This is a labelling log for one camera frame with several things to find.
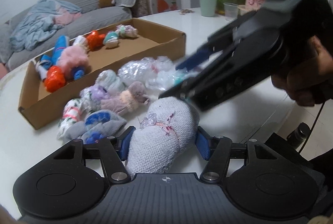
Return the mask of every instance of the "sofa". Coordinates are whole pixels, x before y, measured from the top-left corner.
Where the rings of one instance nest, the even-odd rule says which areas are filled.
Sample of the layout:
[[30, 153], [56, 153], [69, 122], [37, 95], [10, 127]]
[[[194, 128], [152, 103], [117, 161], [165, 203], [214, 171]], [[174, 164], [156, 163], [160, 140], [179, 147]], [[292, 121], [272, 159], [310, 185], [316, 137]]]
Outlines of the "sofa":
[[82, 16], [58, 30], [51, 38], [40, 43], [34, 50], [22, 50], [13, 52], [9, 44], [9, 37], [19, 22], [29, 12], [29, 9], [22, 11], [0, 25], [0, 60], [6, 68], [11, 71], [30, 59], [54, 47], [59, 36], [67, 35], [70, 39], [82, 35], [92, 30], [105, 27], [107, 25], [121, 22], [132, 17], [142, 17], [152, 14], [151, 0], [136, 0], [133, 7], [105, 7], [99, 8], [99, 0], [62, 0], [71, 2], [81, 7]]

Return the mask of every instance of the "blue gripper pad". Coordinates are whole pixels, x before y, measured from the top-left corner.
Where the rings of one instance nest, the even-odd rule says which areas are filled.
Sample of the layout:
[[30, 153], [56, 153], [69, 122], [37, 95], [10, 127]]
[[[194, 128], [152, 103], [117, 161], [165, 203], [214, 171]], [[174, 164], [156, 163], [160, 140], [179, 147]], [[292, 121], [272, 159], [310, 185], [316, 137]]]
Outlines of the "blue gripper pad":
[[201, 49], [198, 50], [195, 54], [191, 57], [186, 59], [184, 62], [176, 66], [176, 70], [186, 68], [187, 71], [192, 70], [193, 68], [197, 67], [199, 64], [203, 63], [204, 61], [209, 59], [209, 56], [212, 52], [209, 49]]
[[205, 138], [205, 136], [198, 130], [196, 134], [196, 141], [195, 145], [198, 148], [199, 153], [201, 154], [201, 157], [208, 161], [211, 157], [210, 155], [210, 149], [208, 145], [208, 140]]
[[127, 160], [129, 143], [132, 138], [133, 132], [135, 131], [135, 127], [127, 134], [127, 136], [122, 141], [121, 149], [118, 151], [118, 156], [121, 161]]

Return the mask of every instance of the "clear plastic bag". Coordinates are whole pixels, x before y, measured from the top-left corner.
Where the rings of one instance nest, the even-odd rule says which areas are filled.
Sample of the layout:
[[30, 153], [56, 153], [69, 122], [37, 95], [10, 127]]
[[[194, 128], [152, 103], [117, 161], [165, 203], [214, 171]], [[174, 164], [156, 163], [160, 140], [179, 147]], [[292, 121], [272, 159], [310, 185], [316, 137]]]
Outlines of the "clear plastic bag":
[[147, 126], [156, 125], [157, 123], [157, 115], [156, 113], [148, 113], [146, 117], [144, 117], [140, 123], [140, 129], [143, 129]]
[[118, 70], [118, 76], [127, 86], [135, 81], [143, 84], [151, 78], [156, 78], [160, 71], [168, 71], [174, 68], [172, 61], [165, 56], [153, 58], [143, 58], [139, 61], [130, 61]]
[[171, 69], [169, 71], [161, 71], [156, 78], [147, 80], [145, 86], [151, 90], [166, 91], [182, 82], [187, 76], [188, 72], [186, 70]]

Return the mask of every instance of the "pink fluffy cloth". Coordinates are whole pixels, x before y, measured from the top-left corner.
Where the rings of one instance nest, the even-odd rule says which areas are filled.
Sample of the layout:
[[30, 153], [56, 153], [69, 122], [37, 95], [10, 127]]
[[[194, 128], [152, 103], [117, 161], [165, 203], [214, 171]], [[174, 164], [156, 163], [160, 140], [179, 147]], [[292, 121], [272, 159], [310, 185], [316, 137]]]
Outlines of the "pink fluffy cloth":
[[66, 79], [73, 78], [72, 69], [82, 66], [85, 69], [89, 66], [88, 55], [80, 46], [66, 47], [61, 53], [57, 65], [63, 71]]

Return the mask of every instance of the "person's hand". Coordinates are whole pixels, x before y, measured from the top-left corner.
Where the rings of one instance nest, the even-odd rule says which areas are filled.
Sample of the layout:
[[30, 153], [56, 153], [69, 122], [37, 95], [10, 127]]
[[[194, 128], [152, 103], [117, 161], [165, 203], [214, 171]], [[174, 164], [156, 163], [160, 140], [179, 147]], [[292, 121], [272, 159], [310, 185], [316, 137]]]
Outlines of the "person's hand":
[[24, 224], [15, 220], [5, 208], [0, 205], [0, 224]]
[[287, 78], [278, 74], [271, 77], [272, 84], [285, 90], [300, 106], [314, 106], [315, 99], [309, 88], [333, 77], [331, 54], [316, 36], [310, 38], [308, 42], [315, 49], [316, 56], [291, 69]]

